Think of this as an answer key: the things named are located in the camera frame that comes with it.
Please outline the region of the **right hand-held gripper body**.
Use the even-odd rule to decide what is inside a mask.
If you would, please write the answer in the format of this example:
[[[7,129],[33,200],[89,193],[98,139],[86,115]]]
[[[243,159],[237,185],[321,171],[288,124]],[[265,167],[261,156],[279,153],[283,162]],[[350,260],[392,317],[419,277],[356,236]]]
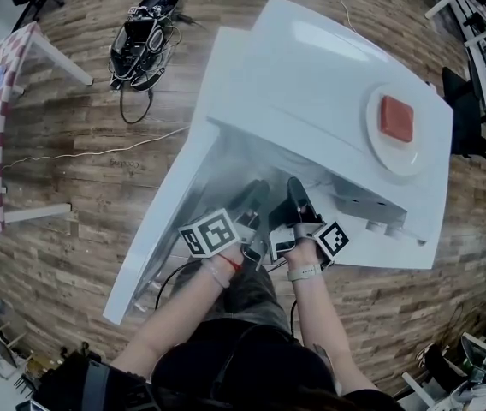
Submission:
[[[323,257],[322,267],[328,267],[335,256],[349,243],[349,239],[337,222],[297,223],[292,227],[282,224],[269,233],[270,259],[276,262],[284,253],[294,249],[299,239],[312,239]]]

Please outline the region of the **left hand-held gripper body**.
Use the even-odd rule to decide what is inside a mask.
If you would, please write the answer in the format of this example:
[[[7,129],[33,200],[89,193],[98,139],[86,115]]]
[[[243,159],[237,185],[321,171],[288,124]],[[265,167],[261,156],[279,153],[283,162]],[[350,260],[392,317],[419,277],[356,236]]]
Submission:
[[[256,210],[210,211],[178,231],[196,259],[211,258],[237,243],[246,261],[258,271],[268,250]]]

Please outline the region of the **person's left forearm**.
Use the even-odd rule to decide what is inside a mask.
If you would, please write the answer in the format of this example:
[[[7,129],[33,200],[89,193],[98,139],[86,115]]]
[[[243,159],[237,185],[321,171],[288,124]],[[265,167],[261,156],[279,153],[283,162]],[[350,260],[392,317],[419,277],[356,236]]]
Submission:
[[[205,259],[189,281],[144,322],[111,365],[149,378],[157,361],[195,332],[240,268],[218,254]]]

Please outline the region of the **person's left hand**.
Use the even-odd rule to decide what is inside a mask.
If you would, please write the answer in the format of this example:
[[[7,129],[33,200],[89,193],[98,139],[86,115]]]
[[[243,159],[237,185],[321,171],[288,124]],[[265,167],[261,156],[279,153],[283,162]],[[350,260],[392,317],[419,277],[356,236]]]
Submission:
[[[240,268],[245,259],[239,243],[234,243],[223,249],[218,256],[229,262],[233,268]]]

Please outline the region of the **person's right hand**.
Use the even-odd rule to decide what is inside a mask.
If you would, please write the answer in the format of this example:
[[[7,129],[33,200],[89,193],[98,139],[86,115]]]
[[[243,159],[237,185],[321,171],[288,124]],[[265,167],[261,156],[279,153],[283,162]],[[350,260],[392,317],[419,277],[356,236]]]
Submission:
[[[323,262],[323,253],[317,244],[309,238],[299,239],[297,245],[284,255],[290,271],[307,266],[320,265]]]

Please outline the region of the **beige wrist watch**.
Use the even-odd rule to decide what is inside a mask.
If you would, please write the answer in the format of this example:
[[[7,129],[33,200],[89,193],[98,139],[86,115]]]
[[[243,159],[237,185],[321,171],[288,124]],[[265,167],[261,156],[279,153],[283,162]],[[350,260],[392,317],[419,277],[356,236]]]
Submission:
[[[306,280],[321,276],[323,273],[322,266],[320,264],[307,265],[299,268],[291,269],[287,273],[287,279],[293,283],[300,280]]]

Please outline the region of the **white round plate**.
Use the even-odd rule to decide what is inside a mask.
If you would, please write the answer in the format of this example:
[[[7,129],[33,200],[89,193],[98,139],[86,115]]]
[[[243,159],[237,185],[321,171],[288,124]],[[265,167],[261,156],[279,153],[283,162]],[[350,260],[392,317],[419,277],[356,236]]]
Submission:
[[[424,168],[424,127],[419,121],[420,110],[415,110],[413,139],[402,142],[380,131],[381,102],[391,96],[412,105],[410,92],[398,84],[382,84],[375,88],[364,110],[364,123],[370,147],[383,166],[397,176],[415,176]]]

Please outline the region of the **red square block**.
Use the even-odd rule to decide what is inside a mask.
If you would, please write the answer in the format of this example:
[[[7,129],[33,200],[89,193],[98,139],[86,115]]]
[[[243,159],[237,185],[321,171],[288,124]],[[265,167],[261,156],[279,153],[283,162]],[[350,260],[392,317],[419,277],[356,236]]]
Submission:
[[[413,108],[391,96],[383,96],[380,108],[379,129],[388,137],[403,143],[413,141]]]

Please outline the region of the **white microwave oven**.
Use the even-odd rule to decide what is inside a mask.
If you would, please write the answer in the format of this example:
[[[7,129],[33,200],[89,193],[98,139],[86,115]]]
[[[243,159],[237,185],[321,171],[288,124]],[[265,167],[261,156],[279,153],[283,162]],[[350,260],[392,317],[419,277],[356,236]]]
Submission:
[[[435,137],[433,150],[440,150],[441,139],[448,137],[449,162],[451,108],[381,48],[287,0],[269,0],[247,32],[246,48],[222,89],[229,104],[213,108],[216,119],[265,125],[281,142],[287,141],[282,127],[298,123],[363,151],[370,147],[364,114],[370,94],[393,83],[413,96],[414,116],[419,109],[420,123]],[[168,256],[182,240],[178,229],[206,212],[195,210],[193,182],[211,143],[192,121],[187,141],[151,202],[110,292],[104,308],[110,322],[121,323],[148,285],[164,275]]]

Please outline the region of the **person's black shirt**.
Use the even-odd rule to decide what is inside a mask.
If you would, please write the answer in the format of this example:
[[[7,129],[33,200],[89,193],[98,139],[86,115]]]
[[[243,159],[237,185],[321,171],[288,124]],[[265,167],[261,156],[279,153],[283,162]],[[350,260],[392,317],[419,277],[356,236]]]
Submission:
[[[160,358],[151,382],[180,405],[205,411],[404,411],[379,390],[337,395],[325,362],[297,341],[224,351],[182,343]]]

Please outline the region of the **black white sneaker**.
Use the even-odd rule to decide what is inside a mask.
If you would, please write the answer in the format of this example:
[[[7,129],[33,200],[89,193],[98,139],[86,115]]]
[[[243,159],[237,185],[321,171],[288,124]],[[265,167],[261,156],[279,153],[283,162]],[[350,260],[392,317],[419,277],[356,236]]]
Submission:
[[[420,350],[416,356],[416,361],[418,363],[419,368],[424,368],[425,367],[425,362],[424,358],[427,355],[428,351],[430,350],[431,346],[434,345],[433,342],[429,343],[425,348]]]

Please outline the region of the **black open equipment bag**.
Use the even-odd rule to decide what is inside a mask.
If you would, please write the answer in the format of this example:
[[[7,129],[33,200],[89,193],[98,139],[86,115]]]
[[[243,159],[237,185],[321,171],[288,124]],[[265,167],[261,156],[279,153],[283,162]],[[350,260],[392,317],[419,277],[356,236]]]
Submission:
[[[110,87],[130,85],[151,90],[163,77],[169,60],[171,15],[180,0],[142,0],[131,7],[110,47]]]

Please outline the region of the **black backpack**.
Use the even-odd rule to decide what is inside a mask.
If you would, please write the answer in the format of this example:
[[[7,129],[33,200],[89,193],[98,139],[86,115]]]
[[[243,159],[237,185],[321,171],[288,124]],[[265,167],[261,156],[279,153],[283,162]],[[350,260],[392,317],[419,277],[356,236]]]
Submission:
[[[41,377],[39,387],[15,411],[123,411],[125,392],[141,385],[154,402],[146,411],[160,411],[146,381],[73,352]]]

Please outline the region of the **white-legged table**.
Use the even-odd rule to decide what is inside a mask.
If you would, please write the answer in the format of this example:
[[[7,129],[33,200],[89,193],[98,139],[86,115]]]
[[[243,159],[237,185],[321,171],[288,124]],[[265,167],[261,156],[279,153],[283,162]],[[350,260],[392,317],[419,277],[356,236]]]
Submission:
[[[27,50],[23,54],[22,60],[26,59],[26,54],[34,46],[42,54],[49,58],[56,66],[65,70],[78,82],[84,84],[85,86],[92,85],[93,78],[76,63],[72,62],[67,56],[60,52],[42,33],[32,32],[29,37]],[[69,203],[61,203],[17,211],[5,211],[4,222],[6,224],[18,223],[42,217],[59,216],[70,213],[71,210],[72,207]]]

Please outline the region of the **white frame table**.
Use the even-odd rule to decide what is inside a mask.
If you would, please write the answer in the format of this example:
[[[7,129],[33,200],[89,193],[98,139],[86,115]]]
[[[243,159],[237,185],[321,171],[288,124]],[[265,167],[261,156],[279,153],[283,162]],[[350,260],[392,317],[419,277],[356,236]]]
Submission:
[[[486,411],[486,342],[465,332],[456,365],[435,344],[424,358],[424,378],[402,374],[406,388],[396,396],[407,411]]]

